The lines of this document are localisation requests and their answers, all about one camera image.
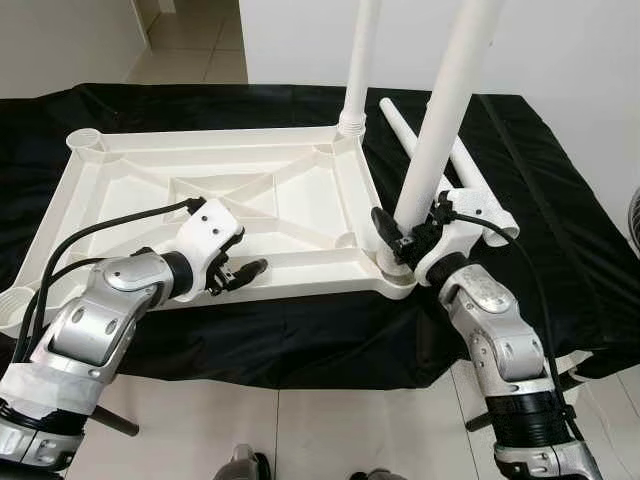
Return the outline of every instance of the white tape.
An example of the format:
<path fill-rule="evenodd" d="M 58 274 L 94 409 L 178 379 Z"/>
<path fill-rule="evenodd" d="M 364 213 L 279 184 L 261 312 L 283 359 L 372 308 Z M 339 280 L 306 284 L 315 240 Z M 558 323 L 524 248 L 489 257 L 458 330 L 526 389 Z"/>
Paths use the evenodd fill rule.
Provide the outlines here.
<path fill-rule="evenodd" d="M 46 365 L 12 363 L 0 381 L 0 397 L 38 420 L 58 409 L 91 415 L 104 386 Z"/>

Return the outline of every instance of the black cable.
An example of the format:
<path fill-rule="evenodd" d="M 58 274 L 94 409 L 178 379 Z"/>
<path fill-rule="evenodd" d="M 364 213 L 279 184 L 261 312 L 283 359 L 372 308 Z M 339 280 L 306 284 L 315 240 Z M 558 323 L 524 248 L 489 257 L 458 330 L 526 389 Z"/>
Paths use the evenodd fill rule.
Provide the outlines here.
<path fill-rule="evenodd" d="M 85 258 L 84 260 L 79 260 L 77 262 L 71 263 L 66 267 L 58 270 L 51 277 L 51 281 L 49 286 L 53 285 L 55 282 L 60 280 L 67 273 L 75 270 L 76 268 L 84 267 L 85 265 L 90 265 L 92 263 L 97 263 L 100 260 L 104 260 L 103 258 Z M 27 359 L 25 358 L 25 349 L 26 349 L 26 340 L 27 335 L 29 335 L 29 327 L 31 326 L 31 318 L 33 317 L 33 312 L 36 309 L 36 304 L 38 303 L 38 293 L 39 290 L 31 297 L 31 301 L 27 305 L 27 309 L 22 316 L 22 325 L 20 326 L 20 333 L 18 335 L 18 340 L 16 341 L 16 347 L 13 350 L 13 356 L 11 357 L 11 363 L 17 362 L 25 362 Z"/>
<path fill-rule="evenodd" d="M 578 428 L 578 425 L 576 424 L 575 419 L 572 418 L 572 415 L 567 414 L 569 412 L 569 406 L 567 405 L 567 402 L 565 401 L 564 395 L 562 393 L 562 385 L 560 384 L 560 376 L 558 375 L 558 365 L 556 363 L 555 347 L 553 344 L 553 331 L 551 328 L 551 316 L 549 315 L 549 304 L 547 303 L 547 296 L 544 293 L 544 287 L 542 285 L 542 281 L 540 280 L 540 277 L 536 272 L 533 262 L 531 261 L 531 257 L 529 257 L 529 255 L 527 254 L 527 251 L 520 244 L 520 242 L 518 242 L 516 239 L 510 236 L 505 230 L 498 227 L 494 223 L 491 223 L 487 220 L 483 220 L 481 218 L 471 217 L 469 215 L 463 215 L 457 212 L 451 212 L 450 218 L 455 220 L 461 220 L 463 222 L 475 223 L 476 225 L 481 225 L 490 230 L 493 230 L 495 233 L 497 233 L 502 238 L 504 238 L 505 241 L 509 243 L 509 245 L 513 245 L 518 250 L 522 258 L 525 260 L 531 272 L 531 276 L 533 277 L 533 280 L 536 284 L 536 290 L 537 290 L 538 298 L 540 301 L 540 308 L 542 309 L 542 320 L 544 325 L 544 342 L 547 347 L 549 371 L 551 373 L 551 379 L 553 381 L 553 385 L 556 390 L 556 395 L 558 396 L 560 405 L 562 406 L 565 412 L 565 421 L 569 425 L 569 428 L 571 429 L 573 436 L 576 438 L 576 440 L 579 440 L 581 442 L 584 441 L 584 436 L 582 435 L 582 432 L 580 432 L 580 429 Z"/>
<path fill-rule="evenodd" d="M 155 208 L 153 210 L 145 210 L 143 212 L 134 213 L 131 215 L 126 215 L 124 217 L 114 218 L 112 220 L 107 220 L 105 222 L 97 223 L 90 227 L 79 230 L 74 233 L 67 239 L 65 239 L 55 251 L 49 257 L 47 261 L 47 265 L 45 266 L 44 272 L 42 273 L 42 280 L 40 282 L 40 291 L 38 292 L 37 298 L 37 306 L 36 312 L 33 320 L 33 334 L 31 335 L 31 341 L 29 342 L 29 347 L 27 348 L 27 354 L 35 349 L 36 345 L 40 341 L 43 332 L 43 324 L 44 324 L 44 312 L 45 306 L 47 304 L 47 293 L 49 291 L 49 282 L 51 275 L 53 274 L 53 269 L 55 268 L 58 260 L 64 253 L 64 251 L 69 248 L 74 242 L 80 240 L 87 235 L 91 235 L 99 230 L 104 230 L 106 228 L 115 227 L 118 225 L 122 225 L 124 223 L 133 222 L 136 220 L 141 220 L 143 218 L 153 217 L 155 215 L 161 215 L 163 213 L 169 213 L 174 210 L 178 210 L 183 207 L 188 207 L 189 212 L 197 210 L 200 206 L 204 204 L 205 200 L 203 198 L 192 199 L 188 198 L 183 200 L 182 202 L 174 203 L 173 205 L 167 205 L 166 207 Z"/>

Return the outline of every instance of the tripod leg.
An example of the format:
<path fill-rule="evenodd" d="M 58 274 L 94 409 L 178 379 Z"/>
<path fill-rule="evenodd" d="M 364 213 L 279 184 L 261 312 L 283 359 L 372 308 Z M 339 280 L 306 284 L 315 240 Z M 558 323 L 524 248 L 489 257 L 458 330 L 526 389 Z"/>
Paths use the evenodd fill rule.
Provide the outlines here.
<path fill-rule="evenodd" d="M 476 418 L 472 418 L 464 424 L 464 426 L 467 427 L 467 432 L 477 432 L 489 425 L 491 425 L 491 417 L 488 413 L 478 415 Z"/>
<path fill-rule="evenodd" d="M 129 435 L 130 437 L 135 437 L 140 431 L 139 425 L 136 425 L 135 423 L 130 422 L 129 420 L 122 418 L 119 415 L 116 415 L 115 413 L 101 407 L 100 405 L 96 405 L 96 409 L 93 411 L 91 419 L 95 420 L 98 423 L 101 423 L 106 427 L 113 428 L 120 433 Z"/>

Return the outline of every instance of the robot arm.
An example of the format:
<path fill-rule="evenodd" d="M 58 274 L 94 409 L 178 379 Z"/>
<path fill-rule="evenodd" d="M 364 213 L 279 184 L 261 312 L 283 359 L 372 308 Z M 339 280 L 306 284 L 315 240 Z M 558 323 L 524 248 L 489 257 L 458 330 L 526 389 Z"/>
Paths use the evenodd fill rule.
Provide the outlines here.
<path fill-rule="evenodd" d="M 145 248 L 97 263 L 85 291 L 58 311 L 30 362 L 12 363 L 0 382 L 0 461 L 49 471 L 68 467 L 138 320 L 169 299 L 234 290 L 265 270 L 265 260 L 237 272 L 226 266 L 226 251 L 243 234 L 211 200 L 181 227 L 174 251 Z"/>
<path fill-rule="evenodd" d="M 441 200 L 447 202 L 446 192 Z M 384 211 L 374 209 L 372 217 L 397 261 L 416 275 L 421 271 L 420 283 L 436 288 L 464 338 L 496 435 L 494 456 L 501 473 L 523 480 L 602 480 L 587 445 L 569 433 L 542 343 L 521 318 L 513 294 L 483 267 L 469 263 L 470 246 L 465 254 L 450 248 L 420 270 L 434 246 L 459 241 L 446 238 L 447 230 L 428 223 L 403 236 Z"/>

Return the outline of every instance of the fan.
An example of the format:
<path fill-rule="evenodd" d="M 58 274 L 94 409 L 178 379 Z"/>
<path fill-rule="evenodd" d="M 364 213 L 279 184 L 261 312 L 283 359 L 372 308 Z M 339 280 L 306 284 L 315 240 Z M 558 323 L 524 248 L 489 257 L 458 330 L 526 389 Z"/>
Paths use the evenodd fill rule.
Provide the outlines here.
<path fill-rule="evenodd" d="M 629 205 L 629 231 L 631 240 L 640 250 L 640 188 L 633 194 Z"/>

